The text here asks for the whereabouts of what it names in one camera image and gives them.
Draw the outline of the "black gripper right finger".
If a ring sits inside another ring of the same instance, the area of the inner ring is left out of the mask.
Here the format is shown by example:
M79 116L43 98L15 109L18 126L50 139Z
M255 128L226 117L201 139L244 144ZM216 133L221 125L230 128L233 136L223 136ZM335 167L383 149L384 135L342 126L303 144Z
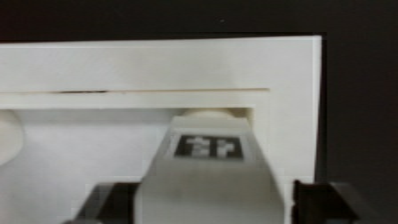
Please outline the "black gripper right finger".
M294 183L292 224L381 224L381 216L347 183Z

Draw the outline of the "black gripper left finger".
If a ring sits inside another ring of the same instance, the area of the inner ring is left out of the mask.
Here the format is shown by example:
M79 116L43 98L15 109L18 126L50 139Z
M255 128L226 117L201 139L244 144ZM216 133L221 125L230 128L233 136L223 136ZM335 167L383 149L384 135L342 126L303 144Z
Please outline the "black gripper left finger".
M77 216L65 224L136 224L134 182L100 183L88 196Z

